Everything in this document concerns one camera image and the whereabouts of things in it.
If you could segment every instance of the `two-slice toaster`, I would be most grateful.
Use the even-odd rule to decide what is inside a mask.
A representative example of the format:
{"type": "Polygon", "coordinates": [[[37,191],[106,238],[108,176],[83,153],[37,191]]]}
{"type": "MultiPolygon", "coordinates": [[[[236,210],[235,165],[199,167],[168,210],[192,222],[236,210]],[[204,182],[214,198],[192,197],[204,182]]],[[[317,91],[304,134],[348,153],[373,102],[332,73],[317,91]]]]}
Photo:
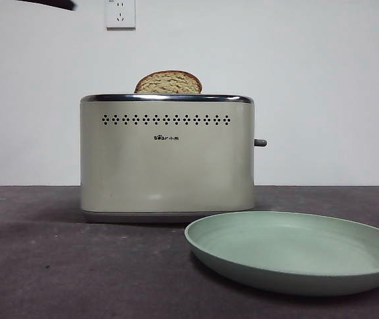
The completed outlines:
{"type": "Polygon", "coordinates": [[[88,221],[182,222],[254,206],[251,98],[91,95],[80,121],[88,221]]]}

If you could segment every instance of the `toaster base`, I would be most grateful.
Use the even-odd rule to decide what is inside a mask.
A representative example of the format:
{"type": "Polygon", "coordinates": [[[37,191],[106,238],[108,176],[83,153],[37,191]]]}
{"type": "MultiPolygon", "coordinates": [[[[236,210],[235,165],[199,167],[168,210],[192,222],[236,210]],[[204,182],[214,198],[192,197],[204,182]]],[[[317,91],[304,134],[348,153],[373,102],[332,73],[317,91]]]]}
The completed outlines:
{"type": "Polygon", "coordinates": [[[179,211],[179,212],[114,212],[99,213],[82,210],[87,223],[191,223],[205,216],[229,211],[179,211]]]}

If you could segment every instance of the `toaster top rim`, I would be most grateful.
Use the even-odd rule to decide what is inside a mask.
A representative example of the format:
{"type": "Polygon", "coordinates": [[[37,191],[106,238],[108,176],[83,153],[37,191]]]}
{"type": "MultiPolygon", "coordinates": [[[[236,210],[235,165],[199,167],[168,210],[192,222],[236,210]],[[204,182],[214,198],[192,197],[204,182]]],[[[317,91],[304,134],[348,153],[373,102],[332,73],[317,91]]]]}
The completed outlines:
{"type": "Polygon", "coordinates": [[[165,102],[237,102],[254,104],[241,95],[225,94],[94,94],[83,97],[81,102],[165,101],[165,102]]]}

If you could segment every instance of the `electrical socket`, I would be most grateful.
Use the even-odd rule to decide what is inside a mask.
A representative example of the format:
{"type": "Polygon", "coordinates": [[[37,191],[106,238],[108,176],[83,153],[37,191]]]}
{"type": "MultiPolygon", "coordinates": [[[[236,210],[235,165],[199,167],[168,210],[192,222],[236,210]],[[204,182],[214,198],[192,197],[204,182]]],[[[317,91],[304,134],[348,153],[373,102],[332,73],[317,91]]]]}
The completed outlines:
{"type": "Polygon", "coordinates": [[[107,30],[135,29],[135,0],[104,0],[107,30]]]}

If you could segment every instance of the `dark tabletop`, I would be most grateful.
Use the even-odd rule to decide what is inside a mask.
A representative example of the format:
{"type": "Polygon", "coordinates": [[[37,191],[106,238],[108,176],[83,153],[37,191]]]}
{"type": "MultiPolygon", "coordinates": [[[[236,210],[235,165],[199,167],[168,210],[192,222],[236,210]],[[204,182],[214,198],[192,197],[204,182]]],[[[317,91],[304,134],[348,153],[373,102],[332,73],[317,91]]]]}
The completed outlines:
{"type": "MultiPolygon", "coordinates": [[[[256,187],[256,209],[379,227],[379,187],[256,187]]],[[[0,187],[0,318],[379,318],[379,288],[299,297],[232,282],[182,225],[88,224],[78,187],[0,187]]]]}

